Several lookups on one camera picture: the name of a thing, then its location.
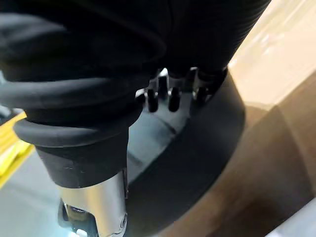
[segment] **ribbed rubber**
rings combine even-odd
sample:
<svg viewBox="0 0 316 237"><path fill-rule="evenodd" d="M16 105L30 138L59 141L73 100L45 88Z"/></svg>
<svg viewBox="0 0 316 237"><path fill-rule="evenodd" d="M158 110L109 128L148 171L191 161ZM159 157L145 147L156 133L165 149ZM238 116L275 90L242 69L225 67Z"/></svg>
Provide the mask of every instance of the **ribbed rubber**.
<svg viewBox="0 0 316 237"><path fill-rule="evenodd" d="M270 0L195 0L168 38L169 67L218 71L227 66Z"/></svg>

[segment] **yellow stripe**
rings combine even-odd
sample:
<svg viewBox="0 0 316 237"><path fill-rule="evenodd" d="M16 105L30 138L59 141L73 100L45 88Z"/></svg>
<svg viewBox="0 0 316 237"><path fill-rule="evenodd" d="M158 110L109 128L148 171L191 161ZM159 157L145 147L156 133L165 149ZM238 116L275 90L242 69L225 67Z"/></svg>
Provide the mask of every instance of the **yellow stripe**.
<svg viewBox="0 0 316 237"><path fill-rule="evenodd" d="M12 129L18 120L25 117L25 113L20 113L0 126L0 188L34 150L34 146L19 140Z"/></svg>

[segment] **chrome cylinder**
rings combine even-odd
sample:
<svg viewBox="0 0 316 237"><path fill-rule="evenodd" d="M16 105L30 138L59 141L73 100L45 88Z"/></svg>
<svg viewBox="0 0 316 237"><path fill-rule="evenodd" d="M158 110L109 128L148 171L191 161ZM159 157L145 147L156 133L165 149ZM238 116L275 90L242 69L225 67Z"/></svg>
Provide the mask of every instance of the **chrome cylinder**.
<svg viewBox="0 0 316 237"><path fill-rule="evenodd" d="M94 216L99 237L123 237L127 214L122 171L94 186L78 189L58 186L58 189L66 205Z"/></svg>

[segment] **black ribbed hose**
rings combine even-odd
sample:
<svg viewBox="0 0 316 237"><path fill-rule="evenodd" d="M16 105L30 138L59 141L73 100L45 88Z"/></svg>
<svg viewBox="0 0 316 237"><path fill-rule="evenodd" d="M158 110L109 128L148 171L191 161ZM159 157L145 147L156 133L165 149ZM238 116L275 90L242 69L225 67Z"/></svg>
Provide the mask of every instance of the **black ribbed hose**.
<svg viewBox="0 0 316 237"><path fill-rule="evenodd" d="M52 180L91 186L126 168L136 90L168 67L223 70L269 0L4 0L0 103Z"/></svg>

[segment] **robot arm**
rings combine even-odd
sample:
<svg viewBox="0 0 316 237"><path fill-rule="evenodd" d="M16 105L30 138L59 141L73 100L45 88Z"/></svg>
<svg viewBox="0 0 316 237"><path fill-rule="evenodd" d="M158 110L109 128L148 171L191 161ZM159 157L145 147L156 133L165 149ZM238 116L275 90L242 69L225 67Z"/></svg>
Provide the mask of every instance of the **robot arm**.
<svg viewBox="0 0 316 237"><path fill-rule="evenodd" d="M1 3L0 68L7 83L0 102L25 110L27 118L15 131L35 144L75 231L124 235L128 128L142 111L135 92L147 88L148 100L155 101L157 75L166 67L169 109L175 112L184 78L197 67L193 91L204 101L226 77L229 60L268 4Z"/></svg>

